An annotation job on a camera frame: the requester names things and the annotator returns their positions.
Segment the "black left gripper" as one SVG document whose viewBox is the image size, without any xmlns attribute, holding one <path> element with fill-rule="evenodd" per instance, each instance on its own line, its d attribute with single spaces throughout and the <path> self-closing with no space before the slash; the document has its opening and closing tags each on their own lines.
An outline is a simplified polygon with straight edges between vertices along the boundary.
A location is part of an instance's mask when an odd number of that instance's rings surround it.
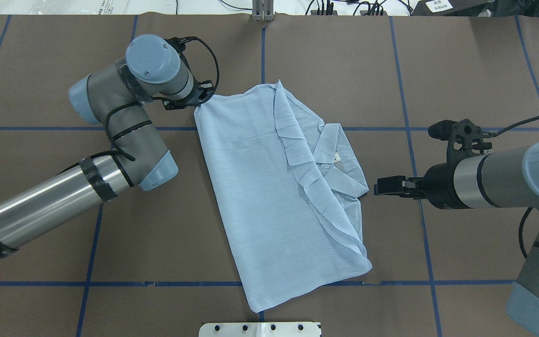
<svg viewBox="0 0 539 337">
<path fill-rule="evenodd" d="M 166 110 L 182 110 L 188 107 L 198 107 L 210 100 L 216 92 L 216 86 L 211 80 L 194 82 L 192 90 L 185 98 L 177 99 L 166 96 L 162 98 L 162 105 Z"/>
</svg>

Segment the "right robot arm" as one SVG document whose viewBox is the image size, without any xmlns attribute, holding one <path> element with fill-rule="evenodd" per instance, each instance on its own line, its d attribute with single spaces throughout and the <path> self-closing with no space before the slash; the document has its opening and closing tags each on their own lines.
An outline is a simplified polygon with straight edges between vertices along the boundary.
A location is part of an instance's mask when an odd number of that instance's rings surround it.
<svg viewBox="0 0 539 337">
<path fill-rule="evenodd" d="M 539 142 L 437 164 L 422 177 L 379 178 L 376 196 L 428 200 L 439 209 L 531 208 L 539 211 Z M 508 316 L 539 337 L 539 232 L 507 301 Z"/>
</svg>

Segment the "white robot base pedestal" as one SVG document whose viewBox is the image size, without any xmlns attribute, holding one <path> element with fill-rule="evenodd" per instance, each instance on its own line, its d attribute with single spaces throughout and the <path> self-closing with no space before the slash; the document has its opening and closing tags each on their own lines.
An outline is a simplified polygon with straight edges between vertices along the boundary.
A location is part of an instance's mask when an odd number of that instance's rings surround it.
<svg viewBox="0 0 539 337">
<path fill-rule="evenodd" d="M 321 337 L 320 322 L 210 322 L 199 337 Z"/>
</svg>

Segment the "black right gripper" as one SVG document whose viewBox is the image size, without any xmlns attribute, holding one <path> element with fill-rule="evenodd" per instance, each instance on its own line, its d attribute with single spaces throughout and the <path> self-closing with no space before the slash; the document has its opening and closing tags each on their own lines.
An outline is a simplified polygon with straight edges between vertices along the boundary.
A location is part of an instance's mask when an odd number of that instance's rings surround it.
<svg viewBox="0 0 539 337">
<path fill-rule="evenodd" d="M 422 199 L 421 190 L 414 189 L 421 183 L 421 189 L 430 202 L 438 209 L 462 209 L 454 185 L 455 166 L 442 163 L 430 167 L 424 177 L 389 176 L 377 179 L 375 196 L 396 196 Z"/>
</svg>

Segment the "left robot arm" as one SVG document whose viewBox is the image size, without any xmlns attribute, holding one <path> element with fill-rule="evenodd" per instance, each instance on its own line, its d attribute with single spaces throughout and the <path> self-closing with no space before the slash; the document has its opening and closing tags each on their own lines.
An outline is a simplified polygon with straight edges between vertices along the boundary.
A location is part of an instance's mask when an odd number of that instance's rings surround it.
<svg viewBox="0 0 539 337">
<path fill-rule="evenodd" d="M 166 110 L 198 107 L 215 94 L 220 75 L 197 81 L 184 55 L 193 41 L 208 48 L 195 36 L 137 36 L 123 57 L 70 87 L 73 109 L 84 121 L 103 127 L 109 149 L 84 156 L 0 203 L 0 259 L 133 186 L 153 190 L 178 174 L 144 107 L 153 102 Z"/>
</svg>

